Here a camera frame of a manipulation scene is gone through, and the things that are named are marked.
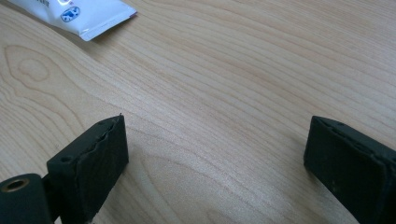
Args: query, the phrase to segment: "wood grain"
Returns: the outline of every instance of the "wood grain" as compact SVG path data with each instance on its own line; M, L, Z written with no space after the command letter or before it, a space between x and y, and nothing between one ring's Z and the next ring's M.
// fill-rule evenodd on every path
M94 223L356 223L303 166L312 115L396 148L396 2L129 0L94 39L0 4L0 179L122 113Z

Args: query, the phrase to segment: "wooden table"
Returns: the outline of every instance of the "wooden table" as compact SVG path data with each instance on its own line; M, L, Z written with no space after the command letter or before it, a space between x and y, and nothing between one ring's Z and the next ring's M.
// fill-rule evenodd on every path
M303 166L313 115L396 148L396 2L129 0L84 42L0 4L0 179L122 113L94 223L356 223Z

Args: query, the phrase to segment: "metal hole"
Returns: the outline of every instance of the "metal hole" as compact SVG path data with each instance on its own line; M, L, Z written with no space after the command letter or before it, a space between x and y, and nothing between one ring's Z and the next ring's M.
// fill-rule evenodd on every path
M10 193L19 189L23 189L28 184L29 179L16 179L3 186L1 190L5 193Z

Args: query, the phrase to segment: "hole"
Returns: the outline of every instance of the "hole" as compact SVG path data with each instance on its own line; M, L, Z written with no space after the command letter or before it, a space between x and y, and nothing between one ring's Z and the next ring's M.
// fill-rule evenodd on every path
M2 187L2 191L6 193L10 193L13 191L17 191L19 189L23 189L26 185L29 184L29 179L16 179L8 183L7 185Z
M61 162L68 162L71 161L73 158L71 156L66 156L61 158Z

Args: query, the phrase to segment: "black rubber block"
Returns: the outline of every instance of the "black rubber block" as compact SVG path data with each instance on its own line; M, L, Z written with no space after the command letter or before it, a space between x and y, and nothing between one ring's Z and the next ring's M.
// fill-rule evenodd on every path
M91 221L127 163L122 115L97 122L51 158L49 180L63 198L62 222Z
M18 175L0 183L0 223L52 223L39 175Z
M359 223L396 223L396 152L335 120L313 117L304 165Z

